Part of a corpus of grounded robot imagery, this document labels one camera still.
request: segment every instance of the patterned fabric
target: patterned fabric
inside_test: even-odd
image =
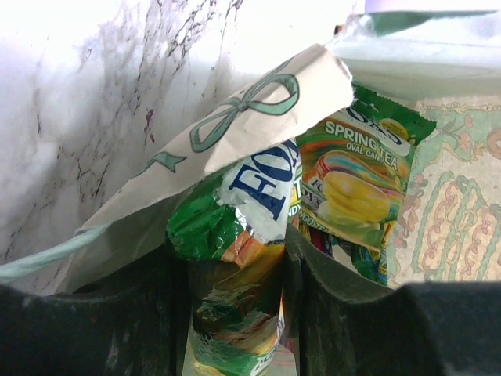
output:
[[[389,285],[500,280],[501,99],[416,105],[437,129],[418,146],[387,249]]]

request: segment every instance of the ribbon illustration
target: ribbon illustration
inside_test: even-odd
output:
[[[299,81],[293,74],[279,74],[279,72],[285,68],[292,59],[281,63],[277,68],[268,72],[264,77],[259,79],[255,84],[253,84],[242,96],[238,98],[236,96],[229,97],[227,100],[223,101],[219,107],[229,106],[229,108],[219,112],[218,114],[206,117],[202,121],[198,122],[193,129],[189,132],[189,140],[191,143],[191,148],[195,153],[203,153],[205,150],[210,149],[215,145],[228,131],[230,125],[233,123],[235,118],[240,112],[244,112],[251,108],[254,111],[260,112],[262,114],[281,116],[289,112],[299,100]],[[265,103],[258,100],[254,100],[254,97],[263,90],[266,86],[276,83],[282,85],[289,96],[277,103]],[[205,139],[200,138],[200,130],[207,124],[214,120],[221,119],[219,123],[209,132]],[[155,155],[148,163],[138,172],[136,176],[141,175],[146,171],[151,165],[159,163],[163,165],[170,172],[175,173],[175,166],[183,162],[187,157],[180,157],[172,155],[167,151],[161,151]]]

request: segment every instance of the crumpled plastic packet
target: crumpled plastic packet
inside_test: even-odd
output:
[[[189,342],[198,375],[265,374],[283,332],[281,261],[300,204],[294,140],[244,158],[193,188],[167,225],[190,260]]]
[[[355,97],[297,138],[301,219],[379,251],[403,205],[416,146],[436,123],[361,86]]]
[[[324,233],[308,226],[303,221],[299,222],[299,230],[322,253],[337,259],[339,254],[334,255],[333,250],[335,247],[339,247],[341,252],[349,256],[351,264],[360,275],[383,286],[388,285],[386,250],[384,248],[381,248],[379,252],[373,251],[331,233]]]

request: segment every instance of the marble surface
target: marble surface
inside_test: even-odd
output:
[[[355,3],[10,3],[0,12],[0,264],[70,238],[187,125],[328,42],[363,10]],[[64,267],[15,285],[50,294]]]

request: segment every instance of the spring tea packet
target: spring tea packet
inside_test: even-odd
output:
[[[192,261],[196,374],[265,374],[283,332],[281,260],[300,184],[288,140],[207,177],[169,219],[175,256]]]
[[[416,146],[436,123],[358,85],[355,98],[297,138],[300,217],[379,251],[402,207]]]

